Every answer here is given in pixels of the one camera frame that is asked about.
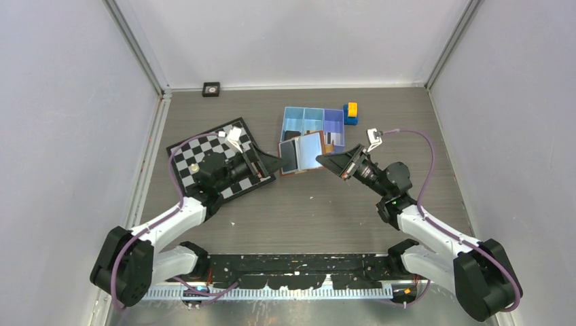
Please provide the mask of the brown leather card holder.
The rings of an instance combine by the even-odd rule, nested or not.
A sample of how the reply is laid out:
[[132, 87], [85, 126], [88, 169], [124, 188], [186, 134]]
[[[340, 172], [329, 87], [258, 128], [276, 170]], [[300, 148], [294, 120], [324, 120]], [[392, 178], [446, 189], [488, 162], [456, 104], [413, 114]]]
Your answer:
[[332, 148], [325, 145], [325, 139], [322, 130], [301, 135], [290, 140], [295, 141], [296, 144], [298, 169], [287, 175], [294, 175], [298, 173], [304, 173], [309, 170], [323, 168], [323, 166], [321, 166], [316, 161], [316, 157], [318, 155], [332, 153]]

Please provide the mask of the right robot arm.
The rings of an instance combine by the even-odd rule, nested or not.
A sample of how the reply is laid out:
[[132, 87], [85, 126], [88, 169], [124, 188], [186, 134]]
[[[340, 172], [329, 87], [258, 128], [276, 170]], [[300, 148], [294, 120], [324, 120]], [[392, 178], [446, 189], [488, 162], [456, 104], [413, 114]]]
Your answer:
[[436, 283], [477, 321], [518, 307], [523, 290], [503, 245], [459, 232], [419, 206], [409, 194], [410, 171], [403, 162], [381, 169], [362, 145], [316, 160], [339, 178], [355, 178], [380, 195], [381, 220], [410, 235], [389, 249], [392, 276], [417, 274]]

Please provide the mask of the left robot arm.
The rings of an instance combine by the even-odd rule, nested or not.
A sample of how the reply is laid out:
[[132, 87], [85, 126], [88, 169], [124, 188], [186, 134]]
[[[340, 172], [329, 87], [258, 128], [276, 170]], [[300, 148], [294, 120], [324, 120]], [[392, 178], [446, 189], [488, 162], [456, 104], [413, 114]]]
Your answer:
[[202, 280], [209, 271], [206, 250], [190, 241], [169, 251], [165, 247], [215, 215], [226, 201], [226, 189], [249, 177], [271, 177], [284, 165], [282, 158], [254, 144], [231, 158], [214, 153], [190, 164], [194, 180], [191, 196], [182, 197], [173, 208], [131, 230], [113, 228], [96, 258], [90, 282], [116, 303], [130, 307], [157, 283], [178, 276]]

